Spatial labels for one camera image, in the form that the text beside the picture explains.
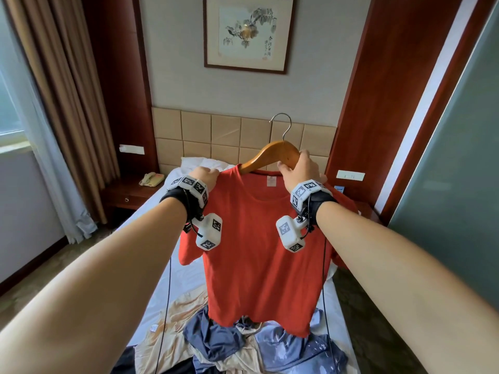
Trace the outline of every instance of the window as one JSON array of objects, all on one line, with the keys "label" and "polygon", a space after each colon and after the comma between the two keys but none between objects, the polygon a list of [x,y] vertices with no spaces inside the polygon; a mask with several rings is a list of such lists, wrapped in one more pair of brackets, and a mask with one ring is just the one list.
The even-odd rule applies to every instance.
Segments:
[{"label": "window", "polygon": [[0,73],[0,145],[15,144],[25,139],[21,121]]}]

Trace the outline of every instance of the motion capture device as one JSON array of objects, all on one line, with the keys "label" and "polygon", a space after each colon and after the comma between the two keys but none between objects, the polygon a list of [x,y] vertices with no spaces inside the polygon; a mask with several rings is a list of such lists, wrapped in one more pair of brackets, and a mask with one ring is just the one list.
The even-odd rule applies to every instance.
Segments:
[{"label": "motion capture device", "polygon": [[[336,200],[323,184],[308,180],[299,183],[293,189],[290,201],[298,216],[293,219],[289,215],[284,215],[278,219],[275,226],[284,248],[296,253],[305,247],[305,236],[312,232],[314,226],[317,225],[317,210],[322,202],[336,202]],[[307,232],[302,235],[301,231],[304,228],[307,229]]]},{"label": "motion capture device", "polygon": [[197,234],[196,245],[205,251],[210,251],[220,244],[221,218],[215,213],[203,216],[203,211],[208,203],[208,187],[200,179],[183,176],[174,180],[167,186],[167,193],[161,201],[173,197],[181,201],[187,211],[184,231],[191,229]]}]

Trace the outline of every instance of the framed painting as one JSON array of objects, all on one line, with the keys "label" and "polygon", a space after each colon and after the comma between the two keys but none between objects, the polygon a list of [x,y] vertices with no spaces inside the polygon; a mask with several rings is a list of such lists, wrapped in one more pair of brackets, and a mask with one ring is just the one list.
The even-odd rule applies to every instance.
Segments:
[{"label": "framed painting", "polygon": [[205,67],[285,74],[296,0],[203,0]]}]

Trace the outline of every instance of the white sheer curtain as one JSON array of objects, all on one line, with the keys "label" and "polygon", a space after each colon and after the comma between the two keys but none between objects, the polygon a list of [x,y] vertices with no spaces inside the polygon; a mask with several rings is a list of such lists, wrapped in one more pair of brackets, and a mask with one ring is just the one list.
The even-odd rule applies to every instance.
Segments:
[{"label": "white sheer curtain", "polygon": [[70,243],[89,238],[90,217],[50,128],[40,95],[0,0],[0,72]]}]

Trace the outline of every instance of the beige telephone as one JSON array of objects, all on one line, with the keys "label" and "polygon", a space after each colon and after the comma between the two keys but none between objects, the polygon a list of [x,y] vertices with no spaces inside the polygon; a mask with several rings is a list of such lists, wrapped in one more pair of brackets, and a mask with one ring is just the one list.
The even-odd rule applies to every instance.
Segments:
[{"label": "beige telephone", "polygon": [[155,187],[158,186],[161,181],[165,179],[165,175],[162,175],[161,173],[147,173],[144,178],[139,182],[139,185],[141,186],[150,186],[150,187]]}]

